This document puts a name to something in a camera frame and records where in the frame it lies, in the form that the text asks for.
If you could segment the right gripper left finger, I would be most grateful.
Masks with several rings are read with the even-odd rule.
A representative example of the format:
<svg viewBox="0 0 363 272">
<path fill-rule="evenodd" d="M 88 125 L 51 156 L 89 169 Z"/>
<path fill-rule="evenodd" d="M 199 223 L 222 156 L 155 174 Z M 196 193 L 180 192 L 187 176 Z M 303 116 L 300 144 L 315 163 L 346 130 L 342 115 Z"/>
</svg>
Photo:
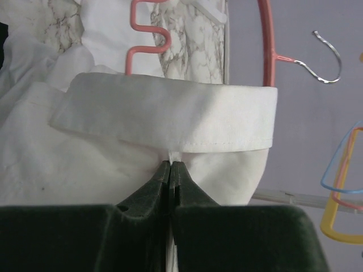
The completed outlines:
<svg viewBox="0 0 363 272">
<path fill-rule="evenodd" d="M 1 208 L 2 271 L 165 271 L 170 164 L 118 205 Z"/>
</svg>

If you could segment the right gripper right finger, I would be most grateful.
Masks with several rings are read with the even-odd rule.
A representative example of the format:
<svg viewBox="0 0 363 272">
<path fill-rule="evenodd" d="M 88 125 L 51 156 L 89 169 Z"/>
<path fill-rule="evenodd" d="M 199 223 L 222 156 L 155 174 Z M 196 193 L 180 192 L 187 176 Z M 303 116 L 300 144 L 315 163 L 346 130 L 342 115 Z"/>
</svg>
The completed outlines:
<svg viewBox="0 0 363 272">
<path fill-rule="evenodd" d="M 295 206 L 221 206 L 182 162 L 170 172 L 180 271 L 329 271 L 313 223 Z"/>
</svg>

